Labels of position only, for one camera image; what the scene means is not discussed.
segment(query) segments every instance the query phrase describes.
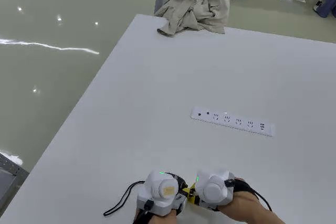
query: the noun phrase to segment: black cord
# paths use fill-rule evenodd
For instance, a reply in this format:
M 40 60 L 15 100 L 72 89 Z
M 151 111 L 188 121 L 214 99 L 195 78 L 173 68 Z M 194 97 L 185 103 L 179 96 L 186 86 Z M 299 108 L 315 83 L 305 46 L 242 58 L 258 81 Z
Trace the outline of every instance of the black cord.
M 128 197 L 130 196 L 132 188 L 133 188 L 134 186 L 138 185 L 138 184 L 143 184 L 143 183 L 145 183 L 145 181 L 141 180 L 141 181 L 137 181 L 137 182 L 134 182 L 133 184 L 131 184 L 131 185 L 126 189 L 125 193 L 123 194 L 123 196 L 121 197 L 121 199 L 119 200 L 119 202 L 118 202 L 114 207 L 112 207 L 111 209 L 105 211 L 105 212 L 103 213 L 103 215 L 106 217 L 106 216 L 111 215 L 111 214 L 113 214 L 114 212 L 118 211 L 120 208 L 122 208 L 122 207 L 125 205 L 125 202 L 127 201 Z M 118 206 L 118 205 L 122 202 L 122 199 L 125 197 L 126 194 L 127 194 L 127 196 L 126 196 L 124 202 L 123 202 L 120 206 Z
M 226 187 L 234 187 L 234 192 L 235 191 L 247 191 L 249 193 L 254 194 L 255 196 L 258 195 L 267 205 L 268 209 L 272 211 L 271 206 L 267 202 L 267 200 L 257 191 L 255 191 L 248 183 L 246 183 L 243 180 L 240 179 L 228 179 L 225 181 Z
M 272 208 L 271 206 L 269 205 L 269 203 L 267 202 L 267 200 L 260 194 L 258 193 L 257 191 L 255 191 L 253 188 L 250 187 L 250 189 L 256 194 L 258 195 L 267 205 L 268 209 L 272 212 Z
M 136 217 L 133 224 L 147 224 L 154 216 L 153 213 L 149 212 L 154 206 L 154 201 L 147 200 L 143 209 L 140 209 L 138 216 Z

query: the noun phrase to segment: yellow component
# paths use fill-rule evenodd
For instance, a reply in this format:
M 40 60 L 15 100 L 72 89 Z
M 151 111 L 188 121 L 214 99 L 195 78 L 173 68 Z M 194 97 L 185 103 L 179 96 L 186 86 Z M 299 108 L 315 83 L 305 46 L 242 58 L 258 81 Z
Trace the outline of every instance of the yellow component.
M 186 193 L 188 193 L 188 196 L 187 196 L 187 200 L 188 202 L 190 202 L 191 204 L 195 204 L 195 184 L 193 184 L 191 187 L 188 187 L 188 188 L 184 188 L 183 189 Z
M 174 192 L 175 192 L 175 187 L 173 187 L 173 186 L 165 187 L 163 189 L 163 195 L 164 196 L 174 195 Z

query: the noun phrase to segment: forearm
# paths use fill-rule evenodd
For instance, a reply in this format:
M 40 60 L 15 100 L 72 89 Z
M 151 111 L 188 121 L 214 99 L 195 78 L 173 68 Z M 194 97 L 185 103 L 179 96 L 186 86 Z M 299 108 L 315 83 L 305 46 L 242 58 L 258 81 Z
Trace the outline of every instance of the forearm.
M 248 224 L 284 224 L 282 220 L 273 212 L 260 207 L 254 212 L 251 219 L 247 221 Z
M 176 210 L 172 210 L 167 216 L 160 217 L 154 215 L 149 224 L 176 224 Z

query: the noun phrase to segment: glossy floor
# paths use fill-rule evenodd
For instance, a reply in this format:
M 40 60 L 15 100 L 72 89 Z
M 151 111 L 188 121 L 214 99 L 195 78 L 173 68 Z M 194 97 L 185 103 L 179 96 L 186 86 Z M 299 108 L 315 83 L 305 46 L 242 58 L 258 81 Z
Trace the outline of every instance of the glossy floor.
M 336 19 L 319 18 L 316 1 L 234 0 L 229 26 L 336 42 Z M 31 170 L 135 14 L 151 15 L 154 3 L 0 0 L 0 150 Z

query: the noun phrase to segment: label sticker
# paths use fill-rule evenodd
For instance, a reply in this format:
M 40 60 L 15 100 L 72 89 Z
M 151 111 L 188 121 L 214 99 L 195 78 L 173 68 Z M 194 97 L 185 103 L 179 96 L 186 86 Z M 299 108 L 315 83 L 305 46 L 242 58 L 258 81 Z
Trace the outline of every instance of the label sticker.
M 163 195 L 164 196 L 170 196 L 170 195 L 174 195 L 174 190 L 175 188 L 173 186 L 169 186 L 169 187 L 165 187 L 163 189 Z

